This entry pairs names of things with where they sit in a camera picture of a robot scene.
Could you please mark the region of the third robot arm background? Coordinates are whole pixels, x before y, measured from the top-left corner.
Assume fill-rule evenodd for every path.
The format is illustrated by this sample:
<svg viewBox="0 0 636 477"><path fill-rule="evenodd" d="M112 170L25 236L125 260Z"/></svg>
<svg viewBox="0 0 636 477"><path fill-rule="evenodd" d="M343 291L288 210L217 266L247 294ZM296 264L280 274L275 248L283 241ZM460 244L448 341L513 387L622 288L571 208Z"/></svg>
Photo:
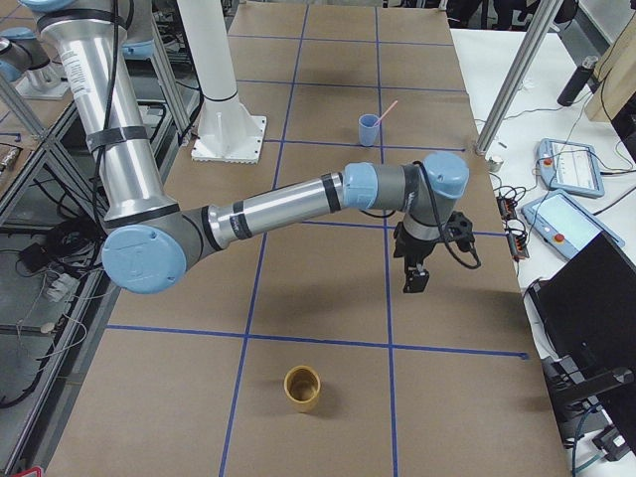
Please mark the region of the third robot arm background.
<svg viewBox="0 0 636 477"><path fill-rule="evenodd" d="M62 100L69 90L63 68L26 27L1 32L1 76L26 99Z"/></svg>

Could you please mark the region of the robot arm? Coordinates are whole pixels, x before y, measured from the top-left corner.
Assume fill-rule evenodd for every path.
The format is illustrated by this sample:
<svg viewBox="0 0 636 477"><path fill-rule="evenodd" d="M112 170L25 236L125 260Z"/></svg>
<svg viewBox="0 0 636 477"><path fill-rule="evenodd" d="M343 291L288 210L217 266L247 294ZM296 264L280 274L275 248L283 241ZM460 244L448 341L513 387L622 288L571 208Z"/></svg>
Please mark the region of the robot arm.
<svg viewBox="0 0 636 477"><path fill-rule="evenodd" d="M179 4L201 89L192 180L168 194L137 109L124 59L144 39L151 13L143 1L31 1L43 38L60 55L72 86L108 209L101 249L105 273L119 287L152 294L179 283L207 256L233 242L346 209L396 211L395 254L408 293L422 291L425 260L438 244L453 257L474 253L470 222L455 209L469 178L463 159L433 152L407 165L350 163L340 172L237 200L184 208L214 180L216 162L258 161L266 120L241 103L221 4Z"/></svg>

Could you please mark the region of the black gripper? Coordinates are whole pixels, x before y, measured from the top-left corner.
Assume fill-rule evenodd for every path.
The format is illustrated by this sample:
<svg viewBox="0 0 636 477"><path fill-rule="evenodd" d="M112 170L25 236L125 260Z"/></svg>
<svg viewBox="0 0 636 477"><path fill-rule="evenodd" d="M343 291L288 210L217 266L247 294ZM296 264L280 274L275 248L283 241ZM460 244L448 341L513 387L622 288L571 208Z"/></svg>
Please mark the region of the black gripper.
<svg viewBox="0 0 636 477"><path fill-rule="evenodd" d="M394 230L394 257L401 257L405 270L403 293L422 293L429 280L429 273L424 270L424 261L435 246L443 244L447 251L461 265L474 269L475 265L463 261L450 247L452 242L462 252L475 256L475 238L472 222L461 212L453 211L449 219L441 226L425 225L412 215L406 214Z"/></svg>

